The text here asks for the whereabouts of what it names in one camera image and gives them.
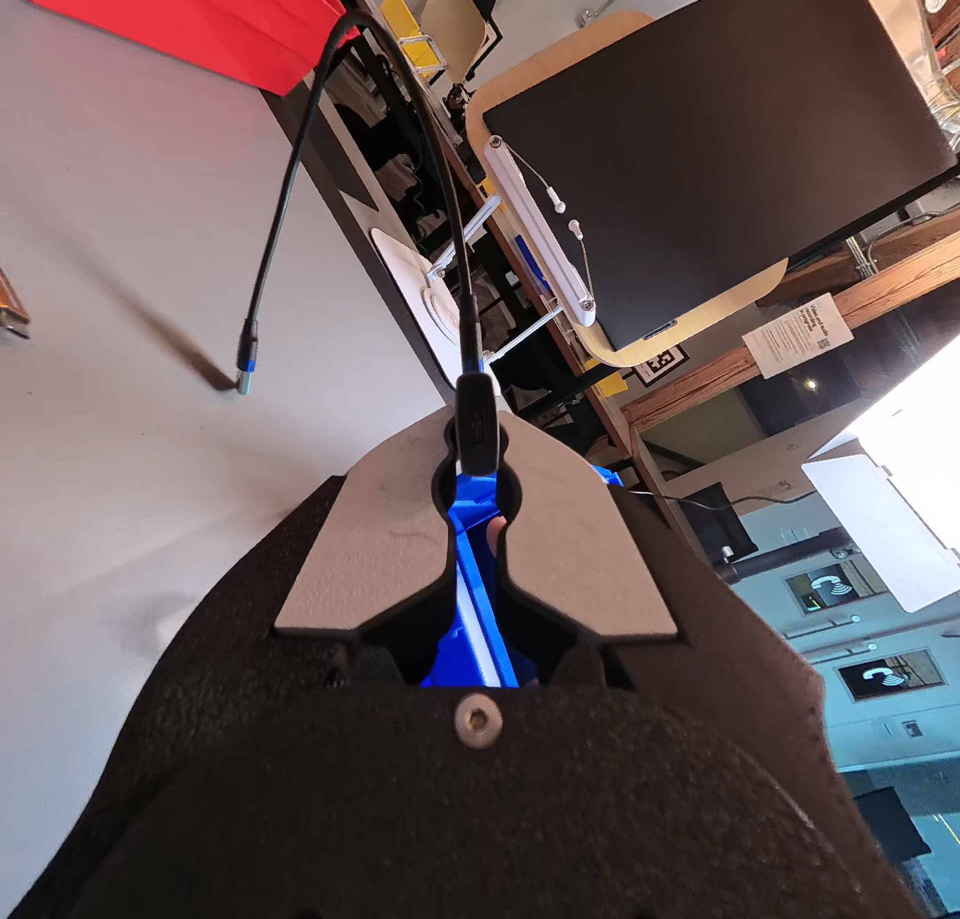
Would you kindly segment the white paper notice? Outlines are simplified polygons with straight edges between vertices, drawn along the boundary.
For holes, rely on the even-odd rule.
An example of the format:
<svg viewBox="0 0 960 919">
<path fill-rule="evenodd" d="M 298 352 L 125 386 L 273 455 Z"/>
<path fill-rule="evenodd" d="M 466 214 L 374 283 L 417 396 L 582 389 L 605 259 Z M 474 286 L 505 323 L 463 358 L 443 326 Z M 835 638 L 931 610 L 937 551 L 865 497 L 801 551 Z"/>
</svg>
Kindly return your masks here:
<svg viewBox="0 0 960 919">
<path fill-rule="evenodd" d="M 743 337 L 764 380 L 786 373 L 854 340 L 830 293 L 808 301 Z"/>
</svg>

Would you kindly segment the white flat panel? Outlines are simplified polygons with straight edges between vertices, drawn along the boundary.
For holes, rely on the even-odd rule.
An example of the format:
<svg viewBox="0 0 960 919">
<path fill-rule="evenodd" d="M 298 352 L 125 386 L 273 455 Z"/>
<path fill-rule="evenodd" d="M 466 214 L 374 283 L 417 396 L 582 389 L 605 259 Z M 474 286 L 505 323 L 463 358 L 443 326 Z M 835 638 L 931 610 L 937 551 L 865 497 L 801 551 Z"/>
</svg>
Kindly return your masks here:
<svg viewBox="0 0 960 919">
<path fill-rule="evenodd" d="M 899 606 L 917 613 L 958 593 L 958 555 L 866 454 L 801 466 Z"/>
</svg>

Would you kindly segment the slim grey usb hub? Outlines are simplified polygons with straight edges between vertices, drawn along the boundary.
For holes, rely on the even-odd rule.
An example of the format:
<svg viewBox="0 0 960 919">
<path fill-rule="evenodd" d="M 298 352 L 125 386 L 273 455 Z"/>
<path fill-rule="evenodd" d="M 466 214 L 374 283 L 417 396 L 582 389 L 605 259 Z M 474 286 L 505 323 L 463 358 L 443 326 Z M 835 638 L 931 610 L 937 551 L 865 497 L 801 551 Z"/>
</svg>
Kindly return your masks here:
<svg viewBox="0 0 960 919">
<path fill-rule="evenodd" d="M 31 316 L 20 300 L 17 290 L 1 268 L 1 332 L 24 340 L 31 338 Z"/>
</svg>

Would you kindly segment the white bar lamp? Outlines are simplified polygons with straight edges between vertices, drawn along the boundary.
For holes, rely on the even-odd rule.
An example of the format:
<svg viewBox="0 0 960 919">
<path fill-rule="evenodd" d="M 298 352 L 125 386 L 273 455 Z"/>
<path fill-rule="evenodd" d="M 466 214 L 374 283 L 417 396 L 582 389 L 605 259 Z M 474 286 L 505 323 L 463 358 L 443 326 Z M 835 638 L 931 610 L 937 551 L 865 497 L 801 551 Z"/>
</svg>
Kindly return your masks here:
<svg viewBox="0 0 960 919">
<path fill-rule="evenodd" d="M 538 257 L 544 276 L 549 276 L 547 283 L 568 318 L 584 328 L 593 326 L 597 318 L 597 302 L 593 274 L 579 221 L 567 217 L 567 205 L 553 186 L 500 135 L 493 134 L 489 137 L 483 157 L 488 170 L 493 174 L 498 193 L 522 228 L 525 241 Z M 567 256 L 550 221 L 528 188 L 523 170 L 531 172 L 543 187 L 555 216 L 566 224 L 577 241 L 582 254 L 582 268 L 574 266 Z"/>
</svg>

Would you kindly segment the white rounded pad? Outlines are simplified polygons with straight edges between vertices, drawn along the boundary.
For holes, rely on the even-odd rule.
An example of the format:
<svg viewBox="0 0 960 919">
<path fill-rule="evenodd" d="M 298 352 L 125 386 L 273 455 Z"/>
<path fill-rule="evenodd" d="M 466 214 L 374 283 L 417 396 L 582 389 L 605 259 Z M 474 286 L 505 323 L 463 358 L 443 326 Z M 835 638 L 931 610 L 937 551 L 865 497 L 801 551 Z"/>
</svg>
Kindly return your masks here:
<svg viewBox="0 0 960 919">
<path fill-rule="evenodd" d="M 372 228 L 368 235 L 424 338 L 458 354 L 459 307 L 445 281 L 431 277 L 428 260 L 382 229 Z"/>
</svg>

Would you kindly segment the blue plastic bin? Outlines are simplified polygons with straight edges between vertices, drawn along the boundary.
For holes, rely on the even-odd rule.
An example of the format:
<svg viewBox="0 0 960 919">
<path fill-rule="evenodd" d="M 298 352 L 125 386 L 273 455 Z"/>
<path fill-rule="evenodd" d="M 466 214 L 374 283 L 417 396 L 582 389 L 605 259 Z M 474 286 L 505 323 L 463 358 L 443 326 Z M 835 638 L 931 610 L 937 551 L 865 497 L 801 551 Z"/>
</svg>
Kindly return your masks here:
<svg viewBox="0 0 960 919">
<path fill-rule="evenodd" d="M 448 511 L 457 548 L 457 608 L 423 688 L 517 688 L 536 678 L 532 663 L 509 649 L 495 616 L 497 569 L 486 535 L 499 516 L 496 492 L 493 478 L 457 478 L 457 496 Z"/>
</svg>

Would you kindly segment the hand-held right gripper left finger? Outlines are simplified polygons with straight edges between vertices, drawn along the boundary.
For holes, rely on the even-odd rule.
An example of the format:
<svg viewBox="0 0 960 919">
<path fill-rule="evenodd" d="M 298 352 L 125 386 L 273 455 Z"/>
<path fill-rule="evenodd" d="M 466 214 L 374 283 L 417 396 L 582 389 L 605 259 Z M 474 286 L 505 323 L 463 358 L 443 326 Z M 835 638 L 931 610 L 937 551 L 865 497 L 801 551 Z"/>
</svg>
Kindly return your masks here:
<svg viewBox="0 0 960 919">
<path fill-rule="evenodd" d="M 348 471 L 274 621 L 290 635 L 359 639 L 379 628 L 438 641 L 457 608 L 455 538 L 439 482 L 451 411 L 435 411 Z"/>
</svg>

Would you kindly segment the yellow plastic bin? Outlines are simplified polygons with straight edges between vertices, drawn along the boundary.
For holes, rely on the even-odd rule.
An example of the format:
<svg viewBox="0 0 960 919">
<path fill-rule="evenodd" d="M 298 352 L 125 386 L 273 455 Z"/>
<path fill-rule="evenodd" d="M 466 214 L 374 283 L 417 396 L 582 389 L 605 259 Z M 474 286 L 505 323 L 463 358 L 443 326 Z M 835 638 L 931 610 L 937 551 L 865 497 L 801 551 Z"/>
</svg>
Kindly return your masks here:
<svg viewBox="0 0 960 919">
<path fill-rule="evenodd" d="M 448 67 L 433 37 L 426 34 L 405 0 L 383 0 L 380 11 L 414 71 L 432 82 Z"/>
</svg>

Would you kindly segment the wall display screen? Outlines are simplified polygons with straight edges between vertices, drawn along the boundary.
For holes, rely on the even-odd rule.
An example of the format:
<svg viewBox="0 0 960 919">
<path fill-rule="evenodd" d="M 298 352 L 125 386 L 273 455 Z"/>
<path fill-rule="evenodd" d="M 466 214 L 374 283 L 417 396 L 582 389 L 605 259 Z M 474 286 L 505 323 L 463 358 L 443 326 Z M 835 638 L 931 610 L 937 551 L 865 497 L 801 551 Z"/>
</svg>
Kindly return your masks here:
<svg viewBox="0 0 960 919">
<path fill-rule="evenodd" d="M 835 673 L 856 703 L 947 685 L 942 670 L 927 648 L 839 666 Z"/>
<path fill-rule="evenodd" d="M 871 599 L 889 591 L 873 567 L 858 558 L 787 576 L 783 585 L 804 615 Z"/>
</svg>

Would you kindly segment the wooden beam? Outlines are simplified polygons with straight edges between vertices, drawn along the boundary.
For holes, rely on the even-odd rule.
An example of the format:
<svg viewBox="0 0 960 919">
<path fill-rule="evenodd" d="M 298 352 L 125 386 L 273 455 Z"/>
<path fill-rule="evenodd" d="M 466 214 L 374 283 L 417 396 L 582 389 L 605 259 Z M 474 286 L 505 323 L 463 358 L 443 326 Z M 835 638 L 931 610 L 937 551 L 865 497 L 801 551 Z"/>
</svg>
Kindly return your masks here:
<svg viewBox="0 0 960 919">
<path fill-rule="evenodd" d="M 959 277 L 959 233 L 947 235 L 835 298 L 850 330 L 866 325 Z M 628 427 L 644 433 L 761 374 L 741 346 L 622 407 Z"/>
</svg>

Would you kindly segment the square black-and-white marker tag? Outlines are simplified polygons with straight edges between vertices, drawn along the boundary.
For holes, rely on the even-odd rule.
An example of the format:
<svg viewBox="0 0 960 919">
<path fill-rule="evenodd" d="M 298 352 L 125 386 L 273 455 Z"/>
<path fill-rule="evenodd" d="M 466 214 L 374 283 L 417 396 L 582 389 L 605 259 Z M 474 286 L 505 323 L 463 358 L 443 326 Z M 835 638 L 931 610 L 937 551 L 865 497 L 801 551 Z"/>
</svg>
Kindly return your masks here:
<svg viewBox="0 0 960 919">
<path fill-rule="evenodd" d="M 689 361 L 690 356 L 683 346 L 676 345 L 642 360 L 632 368 L 642 385 L 650 388 Z"/>
</svg>

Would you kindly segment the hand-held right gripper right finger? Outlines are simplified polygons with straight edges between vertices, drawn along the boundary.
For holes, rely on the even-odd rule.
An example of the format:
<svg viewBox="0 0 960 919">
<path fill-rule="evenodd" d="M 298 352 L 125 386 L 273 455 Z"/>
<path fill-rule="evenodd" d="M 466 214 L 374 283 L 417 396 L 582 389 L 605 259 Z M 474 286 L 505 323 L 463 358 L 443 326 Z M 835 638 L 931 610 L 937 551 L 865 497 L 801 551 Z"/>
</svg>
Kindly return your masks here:
<svg viewBox="0 0 960 919">
<path fill-rule="evenodd" d="M 599 641 L 672 641 L 678 627 L 611 486 L 581 455 L 499 414 L 498 562 L 534 611 Z"/>
</svg>

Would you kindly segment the black board with wooden edge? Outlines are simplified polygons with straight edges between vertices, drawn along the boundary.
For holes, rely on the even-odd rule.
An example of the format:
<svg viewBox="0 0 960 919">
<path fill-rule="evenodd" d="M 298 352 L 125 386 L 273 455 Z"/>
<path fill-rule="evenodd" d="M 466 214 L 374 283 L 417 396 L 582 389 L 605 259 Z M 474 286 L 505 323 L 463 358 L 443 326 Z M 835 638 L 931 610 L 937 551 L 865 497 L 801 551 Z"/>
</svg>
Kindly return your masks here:
<svg viewBox="0 0 960 919">
<path fill-rule="evenodd" d="M 611 14 L 482 85 L 465 113 L 579 221 L 597 303 L 586 353 L 638 365 L 771 292 L 792 257 L 958 171 L 870 0 L 699 0 Z M 582 253 L 527 187 L 564 252 Z"/>
</svg>

